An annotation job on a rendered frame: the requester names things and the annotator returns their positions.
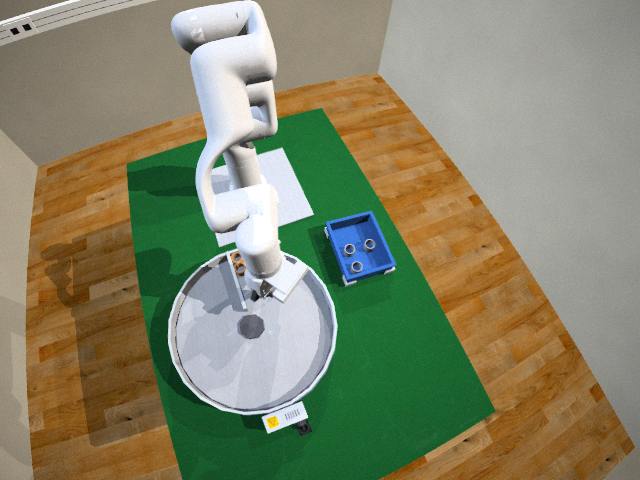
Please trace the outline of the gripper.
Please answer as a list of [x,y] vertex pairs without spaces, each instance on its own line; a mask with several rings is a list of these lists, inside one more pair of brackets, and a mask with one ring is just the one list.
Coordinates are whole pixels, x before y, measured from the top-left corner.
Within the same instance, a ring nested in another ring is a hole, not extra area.
[[264,279],[259,279],[252,276],[248,269],[245,270],[245,281],[247,287],[252,291],[251,300],[256,302],[261,297],[270,296],[273,298],[273,293],[271,289],[274,287]]

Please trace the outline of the white hollow ring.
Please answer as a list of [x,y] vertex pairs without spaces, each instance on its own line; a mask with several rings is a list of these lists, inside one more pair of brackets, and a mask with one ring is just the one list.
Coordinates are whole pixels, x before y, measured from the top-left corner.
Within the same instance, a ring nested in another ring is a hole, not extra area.
[[[359,271],[356,271],[356,270],[354,270],[354,269],[353,269],[353,267],[352,267],[352,266],[355,266],[355,265],[356,265],[356,266],[358,266],[358,267],[360,268],[360,270],[359,270]],[[355,261],[355,262],[353,262],[353,263],[352,263],[350,270],[351,270],[351,273],[353,273],[353,274],[357,274],[357,273],[360,273],[360,272],[361,272],[362,268],[363,268],[362,264],[361,264],[360,262],[358,262],[358,261]]]
[[[371,245],[372,245],[372,248],[367,247],[367,246],[366,246],[366,244],[371,244]],[[366,252],[372,252],[372,251],[373,251],[373,249],[374,249],[374,247],[375,247],[375,242],[374,242],[372,239],[367,239],[367,240],[365,241],[365,243],[364,243],[364,246],[363,246],[363,248],[364,248],[364,250],[365,250]]]
[[[351,249],[353,252],[352,252],[352,253],[348,253],[348,252],[346,251],[346,249],[348,249],[348,248],[349,248],[349,249]],[[345,255],[346,257],[352,257],[352,256],[354,255],[354,252],[355,252],[355,247],[354,247],[354,245],[352,245],[352,244],[347,244],[347,245],[345,246],[345,248],[344,248],[344,251],[343,251],[343,253],[344,253],[344,255]]]

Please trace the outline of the blue crate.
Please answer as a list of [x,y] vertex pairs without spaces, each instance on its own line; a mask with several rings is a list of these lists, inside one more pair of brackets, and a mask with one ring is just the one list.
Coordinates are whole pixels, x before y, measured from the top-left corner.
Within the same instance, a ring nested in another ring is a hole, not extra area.
[[[328,221],[326,226],[332,248],[347,283],[385,273],[396,266],[372,211]],[[372,239],[376,243],[372,252],[366,252],[363,248],[367,239]],[[346,257],[343,253],[347,244],[355,247],[352,257]],[[350,270],[355,261],[363,265],[362,271],[357,274],[351,273]]]

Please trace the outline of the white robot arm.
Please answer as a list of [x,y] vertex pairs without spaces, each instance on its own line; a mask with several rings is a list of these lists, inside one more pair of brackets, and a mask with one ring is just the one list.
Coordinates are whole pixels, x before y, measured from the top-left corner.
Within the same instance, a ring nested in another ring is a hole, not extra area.
[[[218,234],[236,231],[235,243],[249,273],[276,287],[273,297],[284,304],[308,266],[281,257],[277,192],[260,174],[251,142],[272,137],[278,126],[272,83],[276,54],[262,9],[249,0],[190,9],[174,16],[171,28],[191,54],[207,132],[196,169],[206,222]],[[211,172],[222,154],[230,191],[215,195]]]

